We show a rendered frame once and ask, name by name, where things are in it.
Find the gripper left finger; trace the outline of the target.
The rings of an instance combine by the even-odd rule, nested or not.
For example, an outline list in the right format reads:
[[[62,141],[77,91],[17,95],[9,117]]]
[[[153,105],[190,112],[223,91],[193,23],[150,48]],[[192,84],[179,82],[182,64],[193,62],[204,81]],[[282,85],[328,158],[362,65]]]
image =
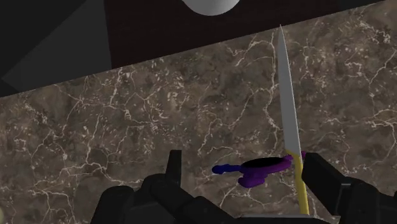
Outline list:
[[[112,186],[102,193],[90,224],[236,224],[205,197],[181,188],[181,151],[169,153],[166,171],[144,179],[138,191]]]

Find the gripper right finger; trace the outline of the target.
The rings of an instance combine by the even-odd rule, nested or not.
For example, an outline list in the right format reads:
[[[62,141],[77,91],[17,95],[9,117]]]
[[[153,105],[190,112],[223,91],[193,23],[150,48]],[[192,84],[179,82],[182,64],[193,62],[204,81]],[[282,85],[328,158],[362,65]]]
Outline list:
[[[338,224],[397,224],[397,191],[386,195],[345,176],[318,153],[305,154],[302,179]]]

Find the purple kitchen tool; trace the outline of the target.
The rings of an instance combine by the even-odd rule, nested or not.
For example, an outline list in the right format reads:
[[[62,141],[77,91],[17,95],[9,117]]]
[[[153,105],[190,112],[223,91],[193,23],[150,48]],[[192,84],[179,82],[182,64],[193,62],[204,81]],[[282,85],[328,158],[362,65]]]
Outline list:
[[[265,178],[272,173],[281,172],[291,167],[293,157],[266,157],[249,160],[240,165],[215,165],[212,172],[223,174],[225,172],[240,172],[243,174],[238,179],[238,184],[244,188],[253,188],[264,184]]]

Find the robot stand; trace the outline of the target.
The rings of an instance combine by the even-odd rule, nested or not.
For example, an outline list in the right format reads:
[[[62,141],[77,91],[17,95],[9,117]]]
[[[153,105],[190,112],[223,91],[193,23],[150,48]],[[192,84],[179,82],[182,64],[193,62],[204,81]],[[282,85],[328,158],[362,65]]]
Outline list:
[[[104,0],[104,9],[117,68],[380,1],[240,0],[213,17],[182,0]]]

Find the yellow handled knife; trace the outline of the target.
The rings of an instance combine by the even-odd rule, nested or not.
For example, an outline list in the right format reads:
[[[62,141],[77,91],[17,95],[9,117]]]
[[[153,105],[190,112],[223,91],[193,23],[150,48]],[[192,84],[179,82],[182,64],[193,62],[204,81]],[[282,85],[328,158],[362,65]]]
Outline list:
[[[309,215],[306,185],[302,179],[303,160],[300,146],[300,136],[296,117],[295,98],[291,71],[289,67],[288,50],[282,26],[279,26],[277,40],[277,74],[279,80],[279,97],[281,118],[286,152],[292,156],[295,166],[295,186],[301,214]]]

